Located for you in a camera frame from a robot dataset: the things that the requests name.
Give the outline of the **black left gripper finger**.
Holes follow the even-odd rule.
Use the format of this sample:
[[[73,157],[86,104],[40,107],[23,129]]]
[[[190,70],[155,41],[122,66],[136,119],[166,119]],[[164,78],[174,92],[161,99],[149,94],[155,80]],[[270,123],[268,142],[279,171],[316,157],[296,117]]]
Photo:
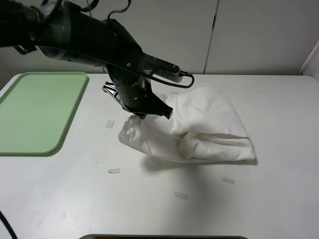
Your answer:
[[[173,113],[173,108],[157,96],[150,96],[147,105],[147,114],[149,115],[163,116],[169,120]]]
[[[135,116],[138,116],[139,118],[141,118],[142,120],[144,120],[147,116],[146,113],[133,113]]]

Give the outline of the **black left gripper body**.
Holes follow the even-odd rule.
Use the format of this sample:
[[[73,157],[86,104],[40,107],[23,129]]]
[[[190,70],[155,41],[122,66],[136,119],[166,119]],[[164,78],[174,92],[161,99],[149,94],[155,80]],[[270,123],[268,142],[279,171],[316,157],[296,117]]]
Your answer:
[[[130,113],[146,113],[151,91],[150,82],[139,74],[134,74],[123,68],[107,66],[110,82],[102,87],[121,107]]]

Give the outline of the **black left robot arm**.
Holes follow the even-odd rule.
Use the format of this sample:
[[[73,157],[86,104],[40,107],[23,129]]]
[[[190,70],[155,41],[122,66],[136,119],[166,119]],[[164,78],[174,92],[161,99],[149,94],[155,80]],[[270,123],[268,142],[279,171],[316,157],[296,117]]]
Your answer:
[[[152,92],[143,50],[114,19],[94,19],[69,1],[34,7],[3,0],[0,45],[21,55],[40,50],[52,59],[106,68],[125,110],[141,118],[172,114],[173,109]]]

